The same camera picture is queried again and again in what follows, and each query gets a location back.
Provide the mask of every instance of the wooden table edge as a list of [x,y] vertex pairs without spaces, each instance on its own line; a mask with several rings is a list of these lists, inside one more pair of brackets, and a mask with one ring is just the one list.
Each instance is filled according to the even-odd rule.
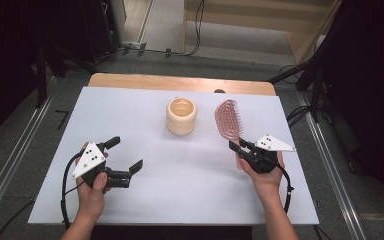
[[232,94],[276,96],[273,84],[268,82],[143,74],[96,73],[91,76],[88,86],[193,92],[221,89]]

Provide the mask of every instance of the metal rail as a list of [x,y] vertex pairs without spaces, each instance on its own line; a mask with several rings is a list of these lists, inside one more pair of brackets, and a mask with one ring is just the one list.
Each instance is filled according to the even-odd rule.
[[[306,96],[302,93],[298,93],[299,100],[301,105],[309,106],[310,102]],[[330,182],[332,183],[333,191],[336,195],[336,198],[341,208],[342,215],[348,226],[351,237],[354,240],[365,240],[367,239],[364,234],[363,228],[361,226],[360,220],[357,216],[357,212],[354,209],[354,205],[349,197],[344,182],[341,179],[341,176],[336,168],[335,161],[330,154],[329,148],[326,144],[326,141],[323,137],[322,130],[318,123],[315,123],[314,119],[311,117],[311,114],[307,113],[307,122],[310,126],[311,133],[313,134],[314,140],[316,141],[317,148],[320,152],[320,156],[323,161],[323,165],[326,168],[327,175]]]
[[52,77],[48,81],[48,98],[45,100],[41,108],[38,108],[34,111],[29,123],[21,134],[21,137],[18,139],[14,149],[12,150],[11,155],[9,156],[5,165],[2,167],[0,172],[0,200],[2,199],[2,196],[4,195],[8,185],[10,184],[12,177],[17,171],[18,165],[22,161],[24,153],[29,147],[30,142],[32,141],[40,123],[42,122],[43,117],[45,116],[49,105],[52,102],[54,92],[57,89],[59,83],[60,81],[56,77]]

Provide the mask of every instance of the forearm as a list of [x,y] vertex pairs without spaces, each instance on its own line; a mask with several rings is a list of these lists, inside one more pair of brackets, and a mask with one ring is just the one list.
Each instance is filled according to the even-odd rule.
[[267,234],[270,240],[298,239],[292,224],[283,209],[278,193],[260,197],[266,219]]
[[65,232],[62,240],[88,240],[95,226],[95,222],[91,218],[76,216],[70,228]]

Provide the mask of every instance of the hairbrush bristles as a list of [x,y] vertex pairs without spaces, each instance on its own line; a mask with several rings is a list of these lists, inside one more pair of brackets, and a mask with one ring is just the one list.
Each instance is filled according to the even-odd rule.
[[237,142],[243,129],[236,101],[226,100],[220,103],[214,116],[220,135],[227,140]]

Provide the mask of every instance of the white table surface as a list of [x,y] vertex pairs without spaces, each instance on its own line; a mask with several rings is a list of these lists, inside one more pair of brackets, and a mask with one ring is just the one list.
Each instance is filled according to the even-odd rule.
[[[165,108],[174,97],[193,100],[198,109],[195,130],[178,137],[165,127]],[[234,152],[222,138],[214,111],[226,99],[236,100],[244,132],[256,141],[270,133],[294,146],[276,96],[85,87],[79,96],[29,218],[29,223],[61,224],[61,184],[67,162],[86,141],[120,136],[108,150],[106,166],[124,171],[143,159],[130,188],[114,188],[98,224],[117,225],[253,225],[264,212],[248,175],[237,170]],[[318,224],[318,217],[296,152],[285,152],[292,186],[288,216],[293,224]],[[67,190],[75,181],[67,180]],[[280,196],[286,198],[283,178]],[[78,208],[75,192],[67,195],[72,221]]]

